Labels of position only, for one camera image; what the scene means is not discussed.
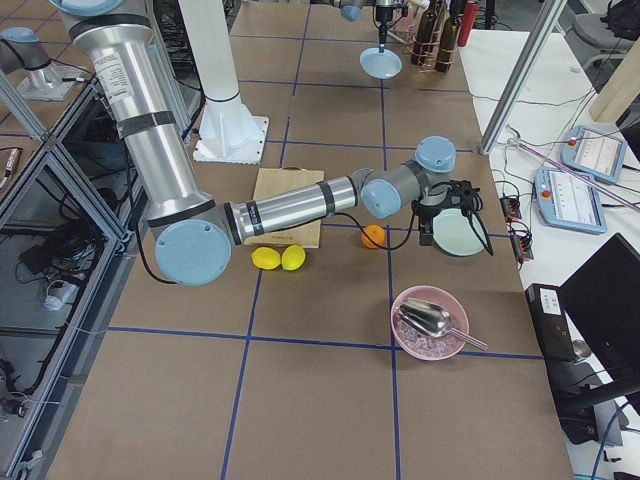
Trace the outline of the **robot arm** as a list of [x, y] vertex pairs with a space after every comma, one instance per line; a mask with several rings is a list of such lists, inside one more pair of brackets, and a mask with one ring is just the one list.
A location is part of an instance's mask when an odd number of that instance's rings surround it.
[[361, 169], [245, 203], [217, 204], [198, 185], [182, 133], [150, 59], [150, 17], [141, 1], [60, 1], [57, 9], [76, 48], [87, 55], [117, 131], [150, 201], [155, 259], [170, 283], [200, 286], [227, 268], [246, 239], [299, 227], [363, 206], [378, 219], [410, 206], [411, 227], [436, 231], [448, 210], [461, 213], [479, 240], [487, 237], [477, 190], [451, 178], [456, 151], [442, 137], [423, 139], [411, 160], [390, 170]]
[[404, 1], [393, 0], [330, 0], [327, 4], [337, 8], [341, 16], [348, 21], [355, 21], [359, 18], [364, 7], [368, 4], [373, 6], [373, 23], [378, 34], [378, 52], [383, 53], [387, 44], [387, 35], [390, 26], [394, 22], [395, 14], [400, 12], [400, 17], [407, 13], [406, 3]]

